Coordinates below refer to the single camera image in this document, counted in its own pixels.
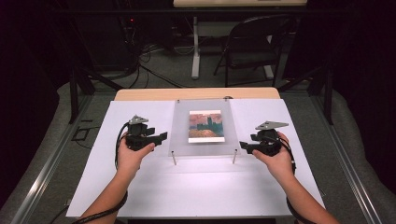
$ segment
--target wrist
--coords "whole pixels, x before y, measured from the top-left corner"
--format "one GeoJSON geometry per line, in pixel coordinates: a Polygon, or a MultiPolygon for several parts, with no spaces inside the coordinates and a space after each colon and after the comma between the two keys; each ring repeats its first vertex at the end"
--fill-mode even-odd
{"type": "Polygon", "coordinates": [[[116,178],[127,181],[127,182],[131,182],[134,177],[136,176],[136,172],[134,170],[122,170],[119,169],[116,172],[116,178]]]}
{"type": "Polygon", "coordinates": [[[279,185],[284,188],[288,185],[294,184],[297,180],[297,178],[293,175],[282,175],[276,178],[276,181],[279,183],[279,185]]]}

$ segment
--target colorful image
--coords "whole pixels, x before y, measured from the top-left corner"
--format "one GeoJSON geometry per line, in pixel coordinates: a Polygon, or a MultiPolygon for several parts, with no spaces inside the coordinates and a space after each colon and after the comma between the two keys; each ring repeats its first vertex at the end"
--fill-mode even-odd
{"type": "Polygon", "coordinates": [[[190,111],[189,143],[224,141],[220,110],[190,111]]]}

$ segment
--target black controller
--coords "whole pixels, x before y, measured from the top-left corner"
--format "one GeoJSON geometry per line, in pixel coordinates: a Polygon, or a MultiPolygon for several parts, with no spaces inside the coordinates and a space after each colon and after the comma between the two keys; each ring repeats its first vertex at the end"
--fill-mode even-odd
{"type": "Polygon", "coordinates": [[[129,149],[137,151],[150,143],[154,143],[155,146],[158,146],[162,144],[163,140],[166,140],[168,133],[151,136],[155,133],[155,128],[148,129],[148,125],[143,123],[147,121],[147,119],[134,116],[127,123],[128,133],[125,136],[125,140],[129,149]]]}
{"type": "Polygon", "coordinates": [[[251,140],[258,141],[260,143],[248,144],[246,142],[239,142],[241,148],[246,149],[248,154],[252,154],[253,149],[257,149],[265,155],[275,156],[282,147],[279,135],[275,129],[261,130],[257,134],[251,134],[250,137],[251,140]]]}
{"type": "Polygon", "coordinates": [[[248,144],[246,142],[239,142],[241,148],[246,149],[248,154],[253,153],[253,149],[268,156],[275,156],[282,148],[279,135],[275,128],[288,126],[288,123],[279,123],[272,121],[265,121],[262,125],[256,128],[260,130],[257,134],[251,134],[251,140],[259,142],[259,144],[248,144]]]}

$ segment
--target hand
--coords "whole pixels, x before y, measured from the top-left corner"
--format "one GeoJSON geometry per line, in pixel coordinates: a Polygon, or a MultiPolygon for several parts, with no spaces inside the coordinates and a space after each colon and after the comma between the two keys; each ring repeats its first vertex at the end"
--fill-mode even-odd
{"type": "Polygon", "coordinates": [[[125,173],[132,180],[139,170],[143,158],[154,150],[155,144],[150,143],[138,151],[133,151],[126,146],[125,134],[120,140],[117,173],[125,173]]]}
{"type": "MultiPolygon", "coordinates": [[[[285,134],[280,132],[278,132],[278,134],[280,138],[289,143],[289,139],[285,134]]],[[[279,153],[273,157],[267,156],[256,149],[253,150],[253,155],[267,165],[269,172],[277,181],[281,181],[284,178],[294,177],[291,169],[290,154],[283,146],[279,153]]]]}

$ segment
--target person's left hand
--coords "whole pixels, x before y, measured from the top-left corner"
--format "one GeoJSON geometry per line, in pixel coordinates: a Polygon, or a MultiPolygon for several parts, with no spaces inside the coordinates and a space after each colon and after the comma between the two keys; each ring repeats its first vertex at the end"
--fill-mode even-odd
{"type": "Polygon", "coordinates": [[[143,158],[147,156],[155,147],[154,143],[141,148],[138,151],[133,151],[126,146],[125,134],[120,140],[119,155],[118,155],[118,171],[128,174],[131,179],[140,168],[140,163],[143,158]]]}

